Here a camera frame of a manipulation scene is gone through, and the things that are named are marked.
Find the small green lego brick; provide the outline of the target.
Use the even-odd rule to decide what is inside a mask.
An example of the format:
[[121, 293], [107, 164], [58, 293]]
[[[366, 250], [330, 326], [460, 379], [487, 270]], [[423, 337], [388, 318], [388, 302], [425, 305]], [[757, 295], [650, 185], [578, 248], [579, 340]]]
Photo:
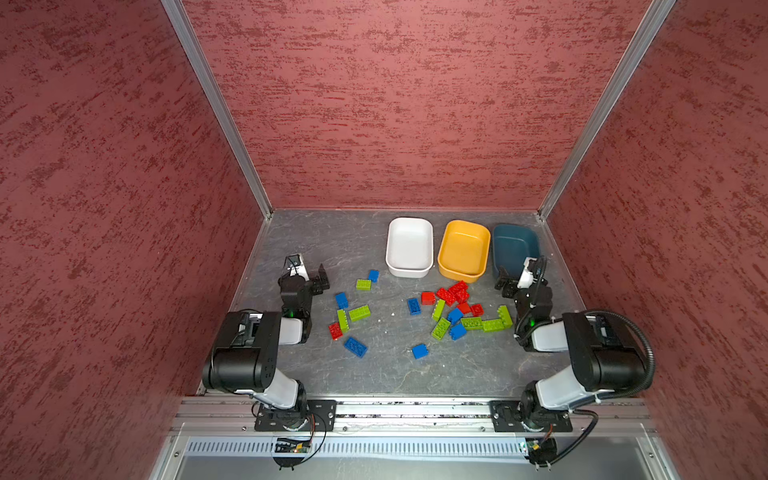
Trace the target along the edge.
[[358, 279], [356, 281], [356, 289], [359, 291], [370, 291], [372, 288], [372, 281], [367, 279]]

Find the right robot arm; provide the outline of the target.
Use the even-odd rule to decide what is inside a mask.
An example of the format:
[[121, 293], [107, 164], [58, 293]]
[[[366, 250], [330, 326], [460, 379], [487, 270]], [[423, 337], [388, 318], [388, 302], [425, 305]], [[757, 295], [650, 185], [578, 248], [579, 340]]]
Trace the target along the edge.
[[546, 268], [543, 257], [526, 258], [518, 278], [500, 267], [495, 288], [513, 301], [516, 316], [505, 308], [498, 315], [514, 329], [514, 339], [525, 351], [566, 353], [569, 364], [527, 384], [516, 401], [492, 401], [490, 413], [498, 431], [566, 431], [568, 415], [577, 408], [632, 397], [653, 382], [654, 352], [632, 320], [605, 310], [551, 316], [553, 293]]

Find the red square lego brick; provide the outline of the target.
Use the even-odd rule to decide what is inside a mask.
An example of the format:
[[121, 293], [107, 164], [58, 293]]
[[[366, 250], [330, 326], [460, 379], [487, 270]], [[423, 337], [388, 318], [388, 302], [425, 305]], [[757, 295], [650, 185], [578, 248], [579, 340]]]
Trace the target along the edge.
[[433, 292], [425, 291], [421, 294], [422, 305], [434, 305], [436, 303], [436, 296]]

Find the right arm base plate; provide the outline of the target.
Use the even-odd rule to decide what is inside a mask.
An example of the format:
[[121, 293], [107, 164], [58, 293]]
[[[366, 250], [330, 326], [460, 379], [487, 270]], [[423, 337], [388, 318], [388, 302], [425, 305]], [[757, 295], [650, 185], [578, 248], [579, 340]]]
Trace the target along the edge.
[[571, 433], [573, 426], [567, 411], [548, 410], [536, 403], [492, 400], [488, 403], [490, 419], [497, 433]]

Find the blue lego cube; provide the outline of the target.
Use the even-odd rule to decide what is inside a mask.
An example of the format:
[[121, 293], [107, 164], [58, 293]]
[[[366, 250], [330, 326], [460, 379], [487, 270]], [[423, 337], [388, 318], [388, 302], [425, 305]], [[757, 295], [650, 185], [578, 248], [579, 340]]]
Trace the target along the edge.
[[447, 320], [452, 325], [455, 325], [459, 323], [463, 318], [464, 318], [464, 313], [459, 308], [456, 308], [449, 313]]

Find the red lego plate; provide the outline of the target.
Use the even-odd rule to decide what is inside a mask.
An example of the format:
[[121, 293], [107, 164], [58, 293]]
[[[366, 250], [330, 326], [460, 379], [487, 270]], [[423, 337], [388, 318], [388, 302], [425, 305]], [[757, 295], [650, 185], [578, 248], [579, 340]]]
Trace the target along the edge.
[[470, 294], [468, 292], [468, 284], [464, 281], [459, 281], [448, 289], [448, 292], [452, 295], [457, 303], [465, 303]]

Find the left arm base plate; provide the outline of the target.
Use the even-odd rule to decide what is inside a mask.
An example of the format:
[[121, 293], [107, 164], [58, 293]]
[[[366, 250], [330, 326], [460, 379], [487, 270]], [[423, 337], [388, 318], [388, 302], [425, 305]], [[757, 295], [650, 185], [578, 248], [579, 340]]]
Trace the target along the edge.
[[254, 421], [256, 432], [325, 433], [334, 429], [338, 402], [309, 399], [294, 409], [281, 410], [259, 406]]

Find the blue lego brick upside-down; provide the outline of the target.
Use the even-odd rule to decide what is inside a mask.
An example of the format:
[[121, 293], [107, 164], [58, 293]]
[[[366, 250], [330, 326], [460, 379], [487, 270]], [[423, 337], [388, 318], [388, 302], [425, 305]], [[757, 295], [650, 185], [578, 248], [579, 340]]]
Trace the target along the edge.
[[415, 315], [420, 315], [421, 314], [421, 307], [420, 307], [420, 303], [419, 303], [418, 299], [416, 299], [416, 298], [409, 298], [407, 300], [407, 307], [408, 307], [409, 314], [411, 316], [415, 316]]

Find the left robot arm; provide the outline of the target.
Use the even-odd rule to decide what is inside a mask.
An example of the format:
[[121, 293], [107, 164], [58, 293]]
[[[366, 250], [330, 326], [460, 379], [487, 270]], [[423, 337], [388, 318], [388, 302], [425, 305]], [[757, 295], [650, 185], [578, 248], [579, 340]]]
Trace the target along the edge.
[[274, 414], [288, 430], [310, 420], [303, 384], [277, 367], [281, 346], [307, 342], [313, 298], [330, 288], [326, 269], [307, 270], [303, 255], [289, 255], [278, 278], [282, 306], [277, 311], [241, 309], [225, 315], [202, 368], [205, 389], [246, 395]]

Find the green lego brick end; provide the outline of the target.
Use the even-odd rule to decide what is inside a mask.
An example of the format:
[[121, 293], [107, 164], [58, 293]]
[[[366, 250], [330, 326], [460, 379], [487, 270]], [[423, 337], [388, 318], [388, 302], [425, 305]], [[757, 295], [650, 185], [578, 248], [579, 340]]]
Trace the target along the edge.
[[514, 326], [514, 321], [506, 305], [501, 305], [497, 309], [499, 320], [502, 322], [504, 329], [510, 329]]

